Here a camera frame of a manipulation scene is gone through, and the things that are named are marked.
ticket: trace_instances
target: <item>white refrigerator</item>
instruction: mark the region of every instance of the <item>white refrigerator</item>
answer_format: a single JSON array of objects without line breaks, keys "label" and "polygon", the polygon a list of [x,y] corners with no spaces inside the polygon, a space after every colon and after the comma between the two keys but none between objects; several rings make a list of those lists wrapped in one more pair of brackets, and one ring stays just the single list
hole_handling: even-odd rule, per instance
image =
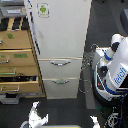
[{"label": "white refrigerator", "polygon": [[77,98],[91,0],[24,0],[47,99]]}]

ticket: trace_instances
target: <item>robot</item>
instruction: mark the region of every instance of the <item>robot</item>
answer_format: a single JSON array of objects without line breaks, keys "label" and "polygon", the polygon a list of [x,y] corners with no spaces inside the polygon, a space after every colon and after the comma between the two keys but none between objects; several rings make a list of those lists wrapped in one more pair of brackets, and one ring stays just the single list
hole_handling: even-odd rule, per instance
[{"label": "robot", "polygon": [[[128,10],[125,9],[120,20],[128,34],[127,16]],[[110,47],[96,48],[92,69],[95,96],[107,105],[118,104],[128,91],[128,37],[114,34]]]},{"label": "robot", "polygon": [[36,109],[38,105],[39,101],[33,103],[29,113],[29,121],[24,121],[20,128],[40,128],[44,124],[48,123],[48,114],[43,119],[38,116]]}]

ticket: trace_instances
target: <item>refrigerator door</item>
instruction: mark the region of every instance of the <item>refrigerator door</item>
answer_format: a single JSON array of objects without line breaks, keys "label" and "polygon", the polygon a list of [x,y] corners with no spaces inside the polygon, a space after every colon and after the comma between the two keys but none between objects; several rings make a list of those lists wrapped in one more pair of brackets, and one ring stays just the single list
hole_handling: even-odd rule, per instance
[{"label": "refrigerator door", "polygon": [[83,55],[91,0],[24,1],[38,59]]}]

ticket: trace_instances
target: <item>wooden cabinet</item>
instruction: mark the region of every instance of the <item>wooden cabinet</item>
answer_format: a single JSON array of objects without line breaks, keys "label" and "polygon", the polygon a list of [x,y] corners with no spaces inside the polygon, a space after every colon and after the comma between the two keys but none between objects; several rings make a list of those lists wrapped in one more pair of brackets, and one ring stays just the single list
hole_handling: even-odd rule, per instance
[{"label": "wooden cabinet", "polygon": [[8,29],[0,31],[0,94],[45,97],[30,31],[12,31],[13,21],[10,18]]}]

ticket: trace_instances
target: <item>drawer handle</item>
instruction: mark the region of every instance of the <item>drawer handle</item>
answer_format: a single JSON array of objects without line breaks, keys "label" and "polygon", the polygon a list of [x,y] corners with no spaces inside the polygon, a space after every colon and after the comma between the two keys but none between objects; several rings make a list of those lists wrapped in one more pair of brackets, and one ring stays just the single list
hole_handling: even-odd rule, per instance
[{"label": "drawer handle", "polygon": [[2,86],[1,87],[1,92],[19,92],[19,89],[20,89],[20,87],[18,86],[18,89],[17,90],[6,90],[6,91],[3,91],[3,88],[4,88],[5,86]]},{"label": "drawer handle", "polygon": [[9,63],[9,59],[7,61],[1,61],[0,64]]},{"label": "drawer handle", "polygon": [[68,83],[68,82],[70,82],[69,80],[66,80],[66,81],[52,81],[52,82],[54,82],[54,83],[56,83],[56,84],[66,84],[66,83]]},{"label": "drawer handle", "polygon": [[0,75],[15,75],[16,71],[10,72],[10,73],[0,73]]},{"label": "drawer handle", "polygon": [[67,61],[67,62],[65,62],[63,64],[58,64],[55,61],[51,61],[50,63],[53,64],[53,65],[57,65],[57,66],[64,66],[64,65],[67,65],[67,64],[71,63],[71,61]]}]

